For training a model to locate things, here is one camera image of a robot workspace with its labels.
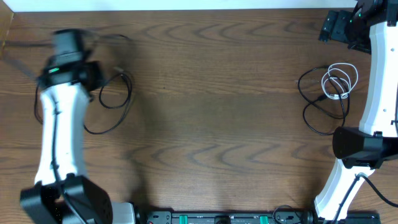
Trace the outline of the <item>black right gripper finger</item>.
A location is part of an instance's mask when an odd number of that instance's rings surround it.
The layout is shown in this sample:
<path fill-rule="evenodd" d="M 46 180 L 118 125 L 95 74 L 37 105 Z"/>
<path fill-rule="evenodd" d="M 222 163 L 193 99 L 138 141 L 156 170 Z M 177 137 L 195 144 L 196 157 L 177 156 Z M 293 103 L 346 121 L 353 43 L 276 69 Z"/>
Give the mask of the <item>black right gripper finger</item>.
<path fill-rule="evenodd" d="M 319 41 L 328 42 L 330 40 L 331 33 L 333 31 L 337 18 L 338 18 L 337 11 L 328 11 L 326 19 L 324 20 L 320 31 L 320 35 L 318 38 Z"/>
<path fill-rule="evenodd" d="M 346 25 L 349 23 L 351 19 L 351 12 L 341 10 L 337 14 L 337 18 L 335 20 L 335 25 L 332 28 L 330 39 L 338 42 L 348 44 L 348 39 L 345 34 Z"/>

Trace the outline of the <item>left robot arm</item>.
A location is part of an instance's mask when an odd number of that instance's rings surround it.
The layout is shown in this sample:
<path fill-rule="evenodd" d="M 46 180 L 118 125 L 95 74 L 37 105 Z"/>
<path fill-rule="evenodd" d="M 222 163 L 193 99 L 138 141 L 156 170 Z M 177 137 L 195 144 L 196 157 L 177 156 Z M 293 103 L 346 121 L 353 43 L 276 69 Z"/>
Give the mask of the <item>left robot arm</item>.
<path fill-rule="evenodd" d="M 42 150 L 34 186 L 20 194 L 20 205 L 34 223 L 135 223 L 129 202 L 112 202 L 87 174 L 83 133 L 91 92 L 109 83 L 94 48 L 85 46 L 89 33 L 64 29 L 53 33 L 54 55 L 37 79 L 36 101 L 42 103 Z"/>

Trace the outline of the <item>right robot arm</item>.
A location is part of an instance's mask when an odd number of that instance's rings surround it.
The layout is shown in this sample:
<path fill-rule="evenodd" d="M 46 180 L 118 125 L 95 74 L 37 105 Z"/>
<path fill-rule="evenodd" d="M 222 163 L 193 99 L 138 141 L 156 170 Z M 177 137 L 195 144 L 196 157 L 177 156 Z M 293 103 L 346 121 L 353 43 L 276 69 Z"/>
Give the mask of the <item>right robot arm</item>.
<path fill-rule="evenodd" d="M 397 1 L 360 0 L 352 11 L 330 11 L 319 39 L 371 54 L 371 71 L 359 126 L 335 129 L 332 172 L 303 222 L 377 223 L 375 215 L 349 215 L 348 207 L 383 162 L 397 159 Z"/>

